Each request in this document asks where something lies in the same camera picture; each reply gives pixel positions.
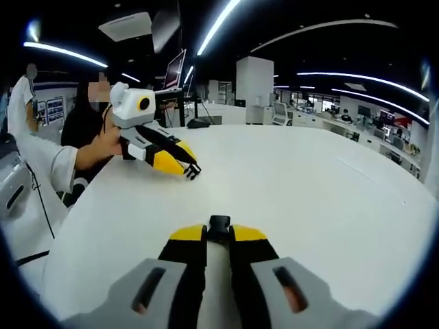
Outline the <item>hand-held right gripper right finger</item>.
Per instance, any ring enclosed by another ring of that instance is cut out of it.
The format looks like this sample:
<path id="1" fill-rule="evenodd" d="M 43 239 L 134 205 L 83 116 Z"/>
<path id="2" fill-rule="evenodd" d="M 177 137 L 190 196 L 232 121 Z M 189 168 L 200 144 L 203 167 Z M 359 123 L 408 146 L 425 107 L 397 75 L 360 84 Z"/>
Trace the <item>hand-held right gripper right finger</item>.
<path id="1" fill-rule="evenodd" d="M 329 285 L 291 257 L 279 257 L 264 233 L 230 227 L 231 286 L 243 328 L 375 328 L 379 320 L 337 302 Z"/>

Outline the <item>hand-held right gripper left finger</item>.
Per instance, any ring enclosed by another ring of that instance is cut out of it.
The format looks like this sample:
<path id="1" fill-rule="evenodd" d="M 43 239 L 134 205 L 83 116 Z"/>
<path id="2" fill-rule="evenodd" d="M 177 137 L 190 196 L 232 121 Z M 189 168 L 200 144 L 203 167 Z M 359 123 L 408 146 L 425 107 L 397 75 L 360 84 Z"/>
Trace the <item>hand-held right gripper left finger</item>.
<path id="1" fill-rule="evenodd" d="M 64 328 L 196 328 L 206 287 L 207 227 L 169 237 L 158 258 L 147 258 L 118 279 L 104 303 L 63 321 Z"/>

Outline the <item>person's left hand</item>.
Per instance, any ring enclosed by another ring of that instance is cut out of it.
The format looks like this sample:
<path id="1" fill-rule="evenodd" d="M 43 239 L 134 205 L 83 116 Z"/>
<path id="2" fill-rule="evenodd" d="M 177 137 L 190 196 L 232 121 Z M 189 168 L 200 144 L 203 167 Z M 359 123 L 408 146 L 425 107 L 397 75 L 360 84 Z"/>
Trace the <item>person's left hand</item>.
<path id="1" fill-rule="evenodd" d="M 91 143 L 93 159 L 100 161 L 111 156 L 121 155 L 122 150 L 119 137 L 120 129 L 116 126 L 108 126 L 102 129 L 100 134 Z"/>

